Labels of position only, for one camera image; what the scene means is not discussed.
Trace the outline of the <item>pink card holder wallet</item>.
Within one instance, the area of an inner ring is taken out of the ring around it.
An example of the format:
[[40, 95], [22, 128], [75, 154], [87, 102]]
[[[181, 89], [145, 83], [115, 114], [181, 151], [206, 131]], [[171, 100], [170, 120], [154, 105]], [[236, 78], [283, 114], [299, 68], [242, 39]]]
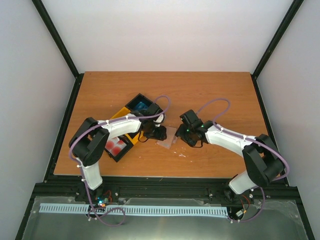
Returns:
[[177, 132], [177, 128], [166, 126], [166, 139], [158, 140], [156, 144], [163, 148], [170, 149], [171, 146], [175, 144], [177, 141], [176, 132]]

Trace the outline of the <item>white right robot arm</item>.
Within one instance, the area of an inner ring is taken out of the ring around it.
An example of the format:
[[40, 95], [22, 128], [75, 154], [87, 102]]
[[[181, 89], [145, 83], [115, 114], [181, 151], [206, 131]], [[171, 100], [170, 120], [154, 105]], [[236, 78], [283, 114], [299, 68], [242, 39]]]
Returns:
[[180, 116], [182, 124], [175, 135], [192, 148], [203, 144], [217, 145], [243, 157], [245, 171], [233, 177], [228, 190], [235, 195], [260, 187], [267, 187], [280, 178], [288, 163], [268, 135], [247, 136], [222, 127], [214, 121], [203, 122], [193, 110]]

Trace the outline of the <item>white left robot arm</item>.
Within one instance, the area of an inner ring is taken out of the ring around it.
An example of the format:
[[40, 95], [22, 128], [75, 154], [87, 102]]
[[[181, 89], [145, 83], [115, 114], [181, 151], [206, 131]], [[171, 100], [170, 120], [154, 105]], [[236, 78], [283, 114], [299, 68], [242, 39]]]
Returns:
[[77, 163], [81, 181], [87, 188], [86, 195], [92, 201], [99, 201], [104, 195], [104, 188], [100, 186], [103, 179], [99, 160], [108, 140], [141, 131], [149, 138], [165, 138], [166, 130], [161, 123], [167, 110], [162, 110], [156, 103], [152, 103], [148, 108], [134, 110], [117, 118], [95, 120], [88, 117], [84, 120], [69, 142], [68, 156]]

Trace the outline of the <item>stack of red cards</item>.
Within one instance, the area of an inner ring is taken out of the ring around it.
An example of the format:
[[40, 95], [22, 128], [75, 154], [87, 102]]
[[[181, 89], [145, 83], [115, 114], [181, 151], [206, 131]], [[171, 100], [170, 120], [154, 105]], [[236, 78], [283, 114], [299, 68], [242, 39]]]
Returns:
[[105, 149], [114, 157], [127, 146], [127, 144], [119, 137], [114, 137], [106, 142]]

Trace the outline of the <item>yellow plastic bin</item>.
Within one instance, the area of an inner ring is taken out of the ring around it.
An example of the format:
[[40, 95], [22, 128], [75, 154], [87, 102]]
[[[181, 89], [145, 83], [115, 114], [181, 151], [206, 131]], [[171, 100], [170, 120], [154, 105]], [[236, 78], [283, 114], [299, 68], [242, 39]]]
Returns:
[[103, 127], [109, 131], [108, 140], [126, 137], [130, 143], [136, 145], [141, 123], [140, 119], [132, 114], [132, 110], [124, 106]]

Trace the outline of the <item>black bin with red cards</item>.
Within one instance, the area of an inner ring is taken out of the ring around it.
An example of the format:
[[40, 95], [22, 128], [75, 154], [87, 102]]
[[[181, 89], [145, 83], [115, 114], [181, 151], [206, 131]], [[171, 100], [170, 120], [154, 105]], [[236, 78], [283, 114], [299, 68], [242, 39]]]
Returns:
[[108, 139], [104, 150], [109, 157], [117, 163], [133, 148], [133, 146], [133, 143], [125, 135], [121, 135]]

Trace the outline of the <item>black aluminium frame rail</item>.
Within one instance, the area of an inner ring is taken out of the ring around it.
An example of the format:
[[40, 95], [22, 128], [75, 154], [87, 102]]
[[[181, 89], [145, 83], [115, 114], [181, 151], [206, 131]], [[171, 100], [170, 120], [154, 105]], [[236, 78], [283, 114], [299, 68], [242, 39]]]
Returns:
[[[79, 95], [80, 86], [82, 84], [84, 74], [78, 72], [43, 2], [41, 0], [34, 0], [32, 3], [39, 13], [46, 28], [48, 29], [52, 39], [60, 50], [68, 67], [70, 68], [75, 81], [49, 160], [49, 165], [45, 172], [44, 180], [43, 182], [37, 183], [34, 186], [25, 214], [15, 237], [17, 240], [21, 240], [27, 235], [26, 229], [28, 226], [28, 222], [31, 220], [32, 206], [35, 202], [36, 197], [74, 197], [76, 195], [76, 183], [80, 181], [80, 177], [78, 176], [54, 176], [54, 169], [58, 161], [58, 154], [60, 153], [62, 148], [63, 137], [65, 137], [66, 135], [67, 127], [70, 123], [76, 99]], [[259, 63], [257, 64], [257, 67], [250, 75], [252, 85], [257, 96], [258, 104], [263, 116], [264, 124], [272, 140], [275, 138], [275, 136], [261, 96], [261, 91], [259, 89], [257, 79], [302, 4], [303, 1], [301, 0], [294, 0], [291, 3], [268, 47], [266, 48]], [[210, 180], [208, 178], [204, 180], [201, 180], [200, 178], [188, 180], [187, 178], [171, 177], [167, 178], [164, 183], [160, 183], [159, 177], [156, 177], [153, 180], [143, 177], [106, 177], [105, 180], [107, 180], [112, 187], [119, 187], [122, 193], [128, 193], [130, 196], [136, 197], [139, 193], [141, 193], [144, 198], [155, 197], [157, 199], [160, 197], [172, 199], [174, 197], [177, 197], [179, 193], [181, 193], [187, 199], [191, 199], [197, 193], [199, 193], [201, 189], [208, 189], [209, 186], [213, 186], [218, 190], [222, 188], [223, 183], [223, 180], [221, 178], [216, 178], [214, 180]], [[303, 229], [306, 233], [307, 238], [309, 240], [313, 240], [315, 237], [310, 226], [305, 208], [303, 206], [302, 199], [298, 195], [297, 187], [290, 186], [288, 179], [284, 178], [283, 180], [277, 180], [275, 183], [271, 184], [271, 186], [267, 187], [266, 190], [268, 193], [271, 193], [271, 195], [275, 197], [275, 199], [296, 200], [297, 209], [302, 220]]]

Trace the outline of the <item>stack of blue cards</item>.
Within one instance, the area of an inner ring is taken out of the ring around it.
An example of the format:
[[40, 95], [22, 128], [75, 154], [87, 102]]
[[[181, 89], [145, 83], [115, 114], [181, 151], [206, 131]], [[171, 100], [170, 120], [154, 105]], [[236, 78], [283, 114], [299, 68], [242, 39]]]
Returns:
[[139, 110], [145, 110], [147, 109], [149, 106], [147, 104], [145, 104], [144, 102], [140, 101], [134, 108], [134, 111], [139, 111]]

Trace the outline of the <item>black bin with blue cards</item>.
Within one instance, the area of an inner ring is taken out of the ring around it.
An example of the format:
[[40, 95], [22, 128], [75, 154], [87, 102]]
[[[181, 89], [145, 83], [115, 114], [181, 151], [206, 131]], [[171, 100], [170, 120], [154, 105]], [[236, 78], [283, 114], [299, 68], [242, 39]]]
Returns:
[[142, 116], [154, 116], [163, 112], [159, 105], [141, 93], [129, 101], [125, 107], [131, 112], [139, 112]]

